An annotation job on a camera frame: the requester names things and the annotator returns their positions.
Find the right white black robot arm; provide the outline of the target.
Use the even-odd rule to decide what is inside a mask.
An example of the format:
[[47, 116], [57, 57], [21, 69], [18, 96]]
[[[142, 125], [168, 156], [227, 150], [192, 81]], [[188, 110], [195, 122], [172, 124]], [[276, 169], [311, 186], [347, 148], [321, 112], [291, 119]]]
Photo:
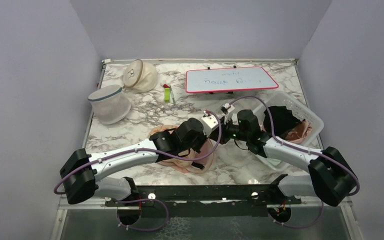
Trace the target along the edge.
[[237, 123], [232, 121], [232, 106], [221, 110], [223, 142], [242, 141], [246, 150], [256, 156], [279, 160], [306, 172], [306, 175], [282, 177], [268, 190], [272, 202], [280, 204], [289, 196], [306, 196], [336, 207], [345, 197], [360, 190], [357, 176], [336, 148], [304, 148], [261, 130], [252, 110], [239, 111]]

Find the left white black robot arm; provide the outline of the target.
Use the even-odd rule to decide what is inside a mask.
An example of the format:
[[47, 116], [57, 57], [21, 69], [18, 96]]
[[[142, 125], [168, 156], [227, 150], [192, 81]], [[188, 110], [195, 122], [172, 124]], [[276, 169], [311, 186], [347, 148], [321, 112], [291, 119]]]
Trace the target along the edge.
[[179, 127], [159, 131], [134, 145], [113, 151], [89, 154], [84, 148], [75, 150], [59, 173], [61, 181], [54, 187], [57, 195], [66, 195], [70, 205], [82, 203], [102, 190], [106, 177], [139, 165], [158, 163], [168, 159], [198, 161], [188, 158], [184, 151], [199, 153], [202, 146], [217, 131], [215, 147], [222, 137], [223, 119], [216, 115], [200, 119], [189, 118]]

